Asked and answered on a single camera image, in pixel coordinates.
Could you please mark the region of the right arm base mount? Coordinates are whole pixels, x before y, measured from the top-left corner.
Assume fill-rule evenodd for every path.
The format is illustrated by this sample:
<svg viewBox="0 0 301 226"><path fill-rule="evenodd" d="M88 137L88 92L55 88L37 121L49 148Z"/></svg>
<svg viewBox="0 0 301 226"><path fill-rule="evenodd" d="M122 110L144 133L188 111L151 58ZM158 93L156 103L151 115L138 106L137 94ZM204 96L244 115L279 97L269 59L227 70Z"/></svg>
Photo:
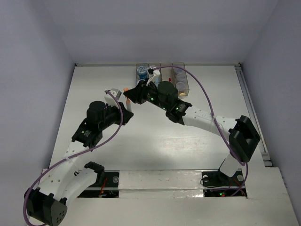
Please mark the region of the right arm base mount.
<svg viewBox="0 0 301 226"><path fill-rule="evenodd" d="M238 169L234 176L228 177L218 170L203 171L200 184L203 186L205 197L247 197L243 184L244 176Z"/></svg>

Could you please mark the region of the clear drawer bin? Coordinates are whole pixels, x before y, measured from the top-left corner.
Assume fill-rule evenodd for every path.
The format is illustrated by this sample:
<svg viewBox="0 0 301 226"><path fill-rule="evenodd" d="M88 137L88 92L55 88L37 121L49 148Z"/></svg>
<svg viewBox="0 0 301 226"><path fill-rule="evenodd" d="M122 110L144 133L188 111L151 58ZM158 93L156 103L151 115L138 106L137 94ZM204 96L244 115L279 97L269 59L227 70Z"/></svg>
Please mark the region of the clear drawer bin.
<svg viewBox="0 0 301 226"><path fill-rule="evenodd" d="M189 84L187 79L187 73L183 70L185 69L185 63L176 62L172 63L172 81L176 89L178 90L179 97L187 97L189 94Z"/></svg>
<svg viewBox="0 0 301 226"><path fill-rule="evenodd" d="M138 102L147 101L148 95L151 91L150 86L146 86L148 81L147 66L136 66L136 87L138 87Z"/></svg>
<svg viewBox="0 0 301 226"><path fill-rule="evenodd" d="M161 77L161 72L158 66L151 65L147 69L148 80L146 83L146 88L148 91L148 96L151 101L153 101L158 96L158 85L159 79Z"/></svg>
<svg viewBox="0 0 301 226"><path fill-rule="evenodd" d="M172 67L163 67L170 65L171 63L161 64L161 82L159 83L158 91L165 99L177 99L176 88L173 82L168 81L169 78L172 80Z"/></svg>

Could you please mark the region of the clear highlighter orange tip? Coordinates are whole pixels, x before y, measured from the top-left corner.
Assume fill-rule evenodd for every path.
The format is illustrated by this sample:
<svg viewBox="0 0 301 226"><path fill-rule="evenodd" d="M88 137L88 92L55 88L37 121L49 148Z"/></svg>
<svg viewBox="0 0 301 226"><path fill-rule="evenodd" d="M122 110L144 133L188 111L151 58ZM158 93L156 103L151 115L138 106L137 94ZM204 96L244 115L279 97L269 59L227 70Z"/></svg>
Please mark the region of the clear highlighter orange tip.
<svg viewBox="0 0 301 226"><path fill-rule="evenodd" d="M132 111L131 101L130 101L129 98L126 99L126 107L127 107L127 110L128 110L129 112Z"/></svg>

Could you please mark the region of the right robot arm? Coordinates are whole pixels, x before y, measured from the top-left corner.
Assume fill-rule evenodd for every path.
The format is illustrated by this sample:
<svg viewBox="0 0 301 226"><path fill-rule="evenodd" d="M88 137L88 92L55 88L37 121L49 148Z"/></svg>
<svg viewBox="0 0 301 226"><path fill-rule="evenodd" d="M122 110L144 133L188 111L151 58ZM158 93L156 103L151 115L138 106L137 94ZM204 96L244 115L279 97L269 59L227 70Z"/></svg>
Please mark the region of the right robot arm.
<svg viewBox="0 0 301 226"><path fill-rule="evenodd" d="M226 118L200 110L181 100L178 90L168 81L157 86L153 82L140 81L135 88L124 91L124 95L135 104L150 102L165 110L166 117L174 123L203 129L224 139L230 153L216 173L217 181L223 185L233 180L241 164L250 161L261 139L248 117Z"/></svg>

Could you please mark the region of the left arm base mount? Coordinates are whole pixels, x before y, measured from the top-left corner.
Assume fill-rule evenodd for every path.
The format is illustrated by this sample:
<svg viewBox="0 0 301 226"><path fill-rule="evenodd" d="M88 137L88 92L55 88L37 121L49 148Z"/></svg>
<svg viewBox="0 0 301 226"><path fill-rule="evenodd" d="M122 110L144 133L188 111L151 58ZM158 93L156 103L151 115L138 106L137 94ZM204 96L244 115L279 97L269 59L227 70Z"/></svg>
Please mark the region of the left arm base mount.
<svg viewBox="0 0 301 226"><path fill-rule="evenodd" d="M86 188L78 198L118 198L119 171L105 171L96 182Z"/></svg>

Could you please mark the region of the blue slime jar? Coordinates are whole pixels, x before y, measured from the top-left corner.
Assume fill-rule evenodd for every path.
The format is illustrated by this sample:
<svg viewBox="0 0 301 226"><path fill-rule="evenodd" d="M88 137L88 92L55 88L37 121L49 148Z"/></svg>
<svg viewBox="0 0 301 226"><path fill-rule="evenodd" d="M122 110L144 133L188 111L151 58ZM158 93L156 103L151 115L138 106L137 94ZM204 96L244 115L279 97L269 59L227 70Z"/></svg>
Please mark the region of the blue slime jar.
<svg viewBox="0 0 301 226"><path fill-rule="evenodd" d="M139 79L146 79L147 78L147 67L146 66L138 66L136 69L136 75Z"/></svg>
<svg viewBox="0 0 301 226"><path fill-rule="evenodd" d="M145 83L145 80L139 80L138 82L137 82L137 86L141 86L141 85L143 85Z"/></svg>

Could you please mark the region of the clear jar of rubber bands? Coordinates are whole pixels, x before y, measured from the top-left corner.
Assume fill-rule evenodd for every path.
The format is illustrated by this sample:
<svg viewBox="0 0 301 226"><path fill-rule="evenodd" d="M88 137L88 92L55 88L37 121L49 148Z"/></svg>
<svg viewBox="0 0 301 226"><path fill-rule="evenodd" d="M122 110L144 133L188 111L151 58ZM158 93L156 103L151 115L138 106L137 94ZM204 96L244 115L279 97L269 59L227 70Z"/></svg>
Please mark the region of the clear jar of rubber bands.
<svg viewBox="0 0 301 226"><path fill-rule="evenodd" d="M179 74L179 73L184 73L184 70L182 70L181 68L174 68L174 72L176 74Z"/></svg>

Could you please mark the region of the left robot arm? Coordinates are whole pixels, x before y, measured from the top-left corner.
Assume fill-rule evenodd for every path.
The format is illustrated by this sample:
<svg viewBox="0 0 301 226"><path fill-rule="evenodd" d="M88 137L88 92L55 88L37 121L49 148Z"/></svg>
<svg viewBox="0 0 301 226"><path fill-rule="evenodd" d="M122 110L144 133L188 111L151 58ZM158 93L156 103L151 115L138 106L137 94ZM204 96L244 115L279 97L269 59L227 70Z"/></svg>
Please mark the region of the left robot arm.
<svg viewBox="0 0 301 226"><path fill-rule="evenodd" d="M104 145L100 140L109 126L126 125L133 117L130 102L109 105L90 103L85 119L71 138L64 157L36 179L24 194L23 216L29 225L32 217L43 225L57 226L68 206L90 185L105 181L104 166L88 160L91 152Z"/></svg>

